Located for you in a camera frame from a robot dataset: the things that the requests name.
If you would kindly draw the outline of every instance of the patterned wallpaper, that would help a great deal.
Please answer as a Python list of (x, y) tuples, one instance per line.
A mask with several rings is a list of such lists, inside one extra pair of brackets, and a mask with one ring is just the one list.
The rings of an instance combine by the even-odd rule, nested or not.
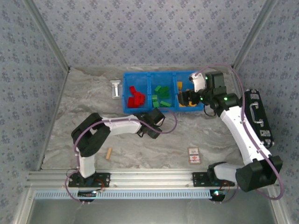
[(233, 63), (265, 0), (35, 0), (69, 66)]
[(64, 72), (21, 0), (0, 3), (0, 223), (11, 223), (43, 146)]
[(299, 223), (299, 2), (280, 0), (263, 27), (240, 75), (259, 89), (275, 137), (271, 149), (284, 160), (285, 198)]

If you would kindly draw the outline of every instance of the blue divided tray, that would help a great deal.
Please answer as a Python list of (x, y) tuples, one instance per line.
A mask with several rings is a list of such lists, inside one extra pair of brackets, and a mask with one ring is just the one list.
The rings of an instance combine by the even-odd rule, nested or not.
[[(197, 106), (180, 107), (178, 103), (178, 84), (177, 82), (183, 82), (183, 89), (194, 89), (193, 84), (189, 81), (191, 73), (196, 71), (147, 71), (147, 72), (126, 72), (123, 76), (123, 95), (122, 105), (124, 113), (139, 113), (149, 112), (154, 109), (152, 104), (152, 95), (156, 95), (155, 88), (160, 85), (162, 87), (168, 86), (170, 99), (159, 99), (171, 104), (171, 107), (167, 107), (174, 112), (192, 112), (202, 111), (203, 104), (200, 103)], [(129, 87), (134, 86), (136, 91), (139, 91), (145, 95), (145, 103), (139, 108), (128, 108), (128, 98), (132, 97)]]

